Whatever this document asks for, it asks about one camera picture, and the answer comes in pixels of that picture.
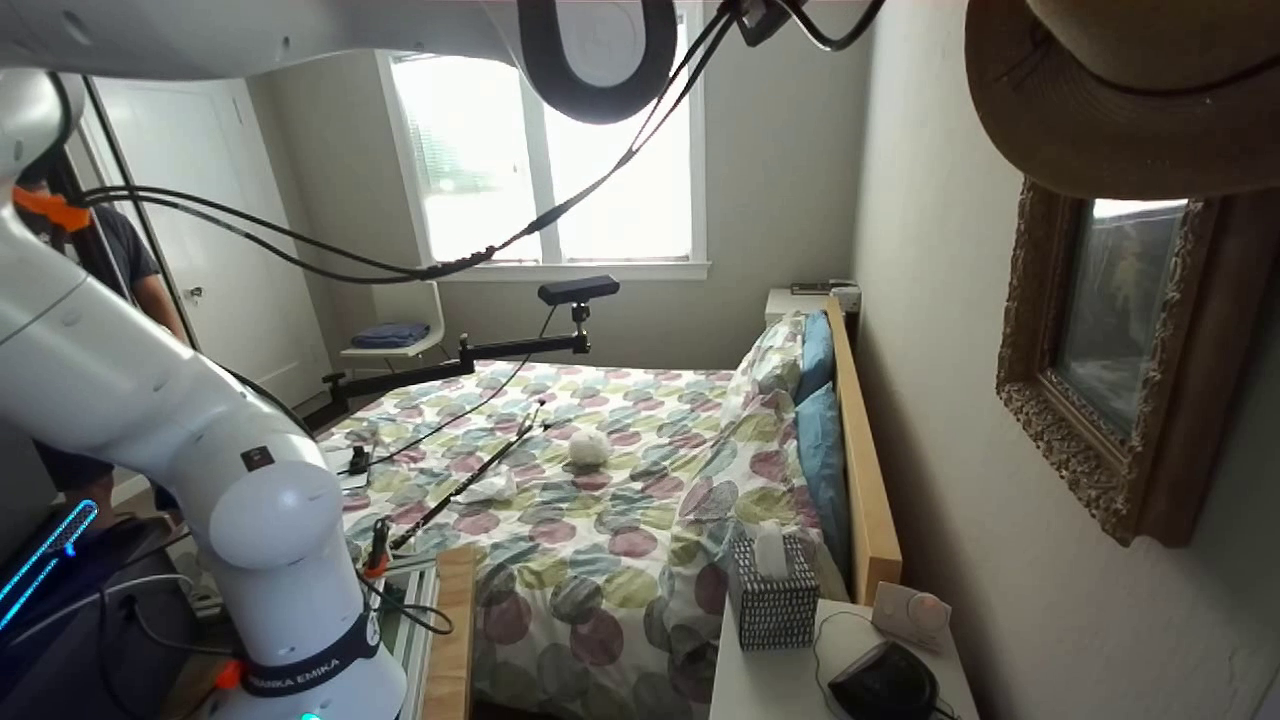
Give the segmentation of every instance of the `chair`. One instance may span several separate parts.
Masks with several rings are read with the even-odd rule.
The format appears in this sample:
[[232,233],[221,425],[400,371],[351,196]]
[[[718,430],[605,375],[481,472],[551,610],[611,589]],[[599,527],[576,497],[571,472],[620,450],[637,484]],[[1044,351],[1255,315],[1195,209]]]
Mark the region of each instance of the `chair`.
[[441,284],[377,284],[370,324],[356,326],[344,365],[410,365],[445,338]]

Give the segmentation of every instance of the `bed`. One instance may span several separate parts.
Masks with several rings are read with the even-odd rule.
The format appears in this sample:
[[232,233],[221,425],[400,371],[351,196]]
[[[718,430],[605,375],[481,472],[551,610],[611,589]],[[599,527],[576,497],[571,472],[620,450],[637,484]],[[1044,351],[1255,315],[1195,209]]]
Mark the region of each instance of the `bed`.
[[[826,326],[840,425],[840,509],[803,481],[797,400],[803,334]],[[605,469],[566,448],[609,438]],[[852,361],[847,315],[785,315],[737,366],[481,365],[470,375],[395,387],[319,434],[329,456],[363,442],[348,484],[356,515],[410,527],[497,450],[506,456],[404,543],[404,564],[474,543],[474,690],[551,715],[701,715],[715,675],[725,552],[777,525],[840,555],[832,576],[872,601],[903,555]]]

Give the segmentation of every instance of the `wooden slat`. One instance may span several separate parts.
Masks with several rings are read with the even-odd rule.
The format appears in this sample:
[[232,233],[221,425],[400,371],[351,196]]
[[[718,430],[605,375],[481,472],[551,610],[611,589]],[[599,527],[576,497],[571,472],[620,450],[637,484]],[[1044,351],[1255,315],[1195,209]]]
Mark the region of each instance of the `wooden slat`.
[[452,621],[447,636],[433,640],[433,668],[428,668],[428,720],[468,720],[470,715],[470,626],[474,626],[474,564],[481,548],[452,548],[441,555],[441,601],[436,607]]
[[836,294],[826,294],[826,324],[836,342],[836,392],[844,420],[844,456],[847,456],[847,515],[852,515],[852,576],[855,601],[872,602],[875,582],[903,576],[903,548],[894,539],[889,486],[875,456],[875,430],[868,420],[862,384],[852,361],[847,311]]

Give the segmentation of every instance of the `window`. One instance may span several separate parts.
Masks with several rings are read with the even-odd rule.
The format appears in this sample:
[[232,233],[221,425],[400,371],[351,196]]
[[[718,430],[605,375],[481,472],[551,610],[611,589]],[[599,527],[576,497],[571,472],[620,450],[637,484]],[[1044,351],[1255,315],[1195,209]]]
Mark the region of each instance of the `window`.
[[[522,226],[540,209],[593,184],[630,142],[643,111],[580,122],[548,108],[510,63],[470,57],[390,57],[408,192],[433,260],[468,255]],[[664,131],[558,225],[510,243],[497,264],[643,268],[702,277],[696,91]]]

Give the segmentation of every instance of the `picture frame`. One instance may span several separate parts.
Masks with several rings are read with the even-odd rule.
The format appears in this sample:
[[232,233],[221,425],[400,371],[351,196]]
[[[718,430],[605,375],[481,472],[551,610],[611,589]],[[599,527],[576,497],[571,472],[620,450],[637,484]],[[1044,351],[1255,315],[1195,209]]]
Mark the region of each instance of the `picture frame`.
[[1180,548],[1280,226],[1249,199],[1102,202],[1022,184],[995,397],[1110,539]]

